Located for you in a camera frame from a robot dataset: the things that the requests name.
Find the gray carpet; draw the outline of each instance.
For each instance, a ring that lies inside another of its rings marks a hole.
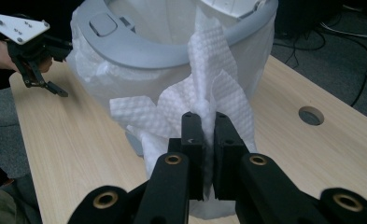
[[[332,28],[367,34],[366,16],[343,12],[340,19],[339,17],[330,21],[329,24],[337,22]],[[272,55],[282,62],[287,62],[288,66],[350,105],[357,97],[367,72],[367,52],[351,40],[333,35],[324,36],[325,46],[319,50],[296,49],[294,57],[292,48],[274,46]],[[367,39],[356,40],[367,46]],[[293,47],[294,40],[276,39],[275,43]],[[308,36],[301,36],[294,46],[308,49],[321,44],[320,35],[311,32]],[[354,108],[367,116],[367,83]],[[0,91],[0,166],[10,177],[30,172],[10,89]]]

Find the trash can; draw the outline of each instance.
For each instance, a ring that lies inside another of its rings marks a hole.
[[[86,0],[75,12],[72,30],[80,36],[77,45],[83,51],[77,57],[87,57],[87,62],[72,65],[73,70],[86,91],[106,108],[109,99],[120,97],[146,95],[156,103],[163,90],[191,73],[187,43],[201,11],[221,23],[237,63],[238,83],[250,98],[272,48],[277,4],[277,0]]]
[[[234,202],[212,197],[214,118],[229,116],[256,152],[247,100],[272,48],[276,9],[277,0],[86,0],[73,14],[69,66],[125,129],[148,177],[180,137],[181,116],[201,117],[205,200],[191,201],[192,216],[234,213]]]

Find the wooden table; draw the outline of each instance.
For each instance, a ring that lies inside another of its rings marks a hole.
[[[11,89],[44,223],[66,223],[81,200],[103,185],[131,190],[145,167],[124,131],[81,87],[64,63],[45,74],[69,92],[61,98],[27,89],[19,74]],[[343,187],[367,199],[367,118],[270,57],[251,104],[256,144],[300,190],[318,198]],[[299,110],[320,111],[323,123],[303,122]],[[239,223],[237,217],[190,223]]]

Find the black cable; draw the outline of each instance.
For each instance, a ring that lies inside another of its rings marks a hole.
[[[315,47],[315,48],[297,48],[295,47],[295,43],[298,41],[298,38],[295,39],[295,41],[293,42],[293,46],[289,46],[289,45],[284,45],[284,44],[278,44],[278,43],[274,43],[273,45],[275,46],[279,46],[279,47],[284,47],[284,48],[288,48],[288,49],[297,49],[297,50],[305,50],[305,51],[313,51],[313,50],[319,50],[322,49],[323,47],[325,47],[326,45],[326,39],[325,36],[317,31],[317,30],[313,30],[317,35],[319,35],[322,39],[322,44],[320,44],[320,46]]]
[[[291,53],[291,55],[287,58],[287,60],[285,61],[285,64],[288,63],[288,61],[290,61],[291,57],[294,56],[294,59],[296,61],[296,65],[291,67],[292,69],[295,69],[296,67],[298,67],[300,64],[299,64],[299,60],[297,59],[297,56],[296,56],[296,42],[299,38],[296,38],[296,40],[293,42],[293,52]]]
[[[350,41],[358,44],[359,46],[361,46],[367,52],[367,47],[364,44],[360,43],[356,39],[350,38],[350,37],[348,37],[346,35],[339,35],[339,34],[331,33],[331,32],[328,32],[328,30],[324,31],[323,33],[326,34],[326,35],[334,35],[334,36],[338,36],[338,37],[341,37],[341,38],[346,39],[346,40],[350,40]],[[367,82],[367,75],[366,75],[366,73],[367,73],[367,67],[366,67],[366,71],[364,73],[364,79],[363,79],[363,81],[362,81],[362,83],[360,85],[360,90],[359,90],[357,96],[355,97],[355,100],[350,104],[350,106],[354,106],[358,102],[359,98],[361,97],[361,94],[364,91],[364,87],[366,86],[366,82]]]
[[[352,8],[352,7],[348,7],[348,6],[343,6],[343,10],[347,11],[347,12],[360,13],[360,14],[367,17],[367,13],[365,11],[363,11],[362,8]]]
[[[323,29],[328,30],[329,32],[333,32],[333,33],[336,33],[336,34],[339,34],[339,35],[350,35],[350,36],[355,36],[355,37],[360,37],[360,38],[367,39],[367,35],[350,33],[350,32],[340,31],[340,30],[333,30],[332,28],[327,26],[324,22],[321,22],[320,26],[322,26]]]
[[[343,18],[343,13],[342,12],[338,13],[337,20],[334,23],[332,23],[332,24],[328,24],[328,26],[329,27],[333,27],[333,26],[337,25],[338,23],[340,23],[340,21],[341,21],[342,18]]]

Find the white plastic bin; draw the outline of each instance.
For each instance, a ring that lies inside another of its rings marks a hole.
[[[222,24],[250,98],[272,48],[276,9],[277,0],[86,0],[72,20],[87,65],[76,67],[78,77],[106,108],[109,99],[139,95],[157,103],[191,73],[187,43],[201,10]]]

